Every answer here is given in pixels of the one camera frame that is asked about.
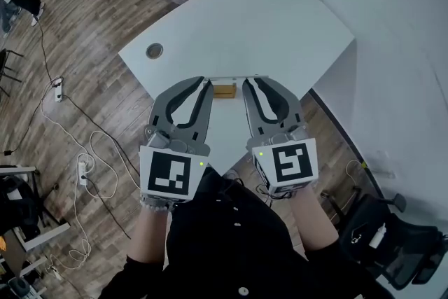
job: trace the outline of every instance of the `black chair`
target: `black chair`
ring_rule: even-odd
[[[15,166],[0,165],[0,168],[11,167]],[[20,227],[25,239],[29,241],[41,234],[38,227],[39,219],[41,220],[42,226],[46,227],[43,214],[46,214],[49,219],[58,225],[66,223],[64,219],[58,221],[43,204],[51,192],[57,190],[59,186],[55,184],[48,193],[40,196],[36,182],[37,175],[39,175],[39,171],[37,170],[31,173],[30,181],[32,187],[18,176],[0,176],[0,213],[8,213],[8,216],[5,216],[0,221],[0,235],[14,227]],[[9,199],[8,194],[14,190],[19,191],[22,197],[21,200]]]
[[[14,78],[14,77],[12,77],[12,76],[10,76],[8,74],[5,74],[5,69],[18,74],[18,72],[16,70],[12,70],[10,67],[6,66],[6,61],[8,60],[8,57],[9,57],[10,53],[13,53],[13,54],[15,54],[15,55],[17,55],[19,57],[23,57],[23,55],[18,54],[16,52],[12,51],[12,50],[3,49],[2,51],[0,51],[0,81],[1,81],[1,77],[5,76],[6,78],[10,78],[11,80],[14,80],[14,81],[17,81],[18,83],[21,83],[21,81],[18,78]],[[1,86],[0,86],[0,90],[3,91],[6,94],[6,96],[9,97],[9,94]]]
[[[393,200],[369,194],[360,198],[361,191],[356,190],[356,200],[347,214],[335,208],[340,215],[338,230],[342,248],[374,277],[383,275],[397,290],[411,281],[427,283],[448,250],[447,236],[437,227],[413,225],[391,213],[389,204],[401,212],[405,210],[406,200],[402,195],[396,195]],[[330,203],[337,207],[334,199]],[[373,249],[369,243],[383,224],[386,234]]]

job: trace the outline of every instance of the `office chair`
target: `office chair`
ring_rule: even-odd
[[[330,200],[341,214],[337,229],[342,248],[374,277],[383,275],[397,290],[411,281],[427,283],[448,250],[448,237],[437,227],[407,223],[391,213],[389,205],[401,212],[406,208],[406,199],[400,194],[386,200],[370,194],[360,198],[361,190],[355,191],[356,199],[347,214],[337,207],[334,198]],[[384,223],[386,234],[374,249],[370,241]]]
[[[18,190],[21,199],[11,200],[9,193]],[[41,234],[38,227],[38,204],[28,183],[20,177],[5,176],[0,179],[0,211],[7,213],[0,223],[0,235],[14,227],[20,227],[27,240]]]
[[[8,285],[17,298],[26,298],[30,292],[29,284],[23,278],[12,278],[8,281]]]

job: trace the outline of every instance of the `wooden floor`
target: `wooden floor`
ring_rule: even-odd
[[[64,93],[110,132],[138,167],[137,152],[144,142],[143,127],[153,100],[120,59],[118,51],[175,6],[170,0],[43,1],[46,2],[41,18],[43,45],[51,76],[64,77]],[[4,77],[1,79],[0,86],[11,93],[11,98],[2,95],[0,103],[3,149],[17,145],[48,82],[41,32],[39,26],[30,27],[31,20],[31,15],[22,11],[5,43],[6,48],[25,54],[25,59],[12,56],[8,61],[9,67],[19,70],[22,84]],[[345,174],[345,167],[354,155],[310,95],[302,99],[302,104],[310,132],[317,140],[320,179],[316,191],[325,188],[334,193],[343,205],[351,197],[353,185]],[[51,92],[44,101],[44,111],[90,151],[90,133],[97,128],[69,101],[65,99],[57,104]],[[111,163],[119,175],[117,192],[106,200],[106,204],[124,229],[132,234],[140,209],[139,191],[128,177],[111,141],[96,135],[93,144],[95,151]],[[68,257],[69,250],[83,249],[81,229],[74,218],[76,156],[79,153],[80,148],[69,136],[39,111],[20,149],[12,156],[1,157],[1,164],[36,166],[41,171],[41,193],[48,192],[55,183],[59,184],[59,190],[53,192],[45,204],[57,217],[70,222],[71,229],[49,245],[39,248],[35,254],[44,253],[47,257],[53,254],[68,266],[77,264]],[[358,164],[352,165],[350,172],[357,183],[369,190],[364,171]],[[235,168],[248,186],[254,188],[259,183],[248,156],[242,158]],[[97,183],[101,195],[111,194],[115,177],[99,161],[90,177]],[[76,204],[79,221],[89,237],[92,252],[80,270],[64,270],[59,263],[55,264],[84,298],[97,298],[102,287],[123,266],[129,240],[100,200],[80,189]],[[288,203],[275,202],[273,209],[287,223],[299,251],[300,238]],[[49,289],[47,298],[79,298],[67,281],[59,282],[46,275],[42,284]]]

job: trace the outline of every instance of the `white table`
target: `white table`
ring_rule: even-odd
[[[319,0],[190,0],[119,54],[154,98],[193,76],[256,74],[283,83],[301,98],[353,39]],[[146,57],[152,43],[164,47],[156,60]],[[211,147],[209,162],[220,174],[246,153],[251,136],[242,80],[236,81],[236,99],[213,101],[206,143]],[[188,122],[194,101],[190,97],[174,119]]]

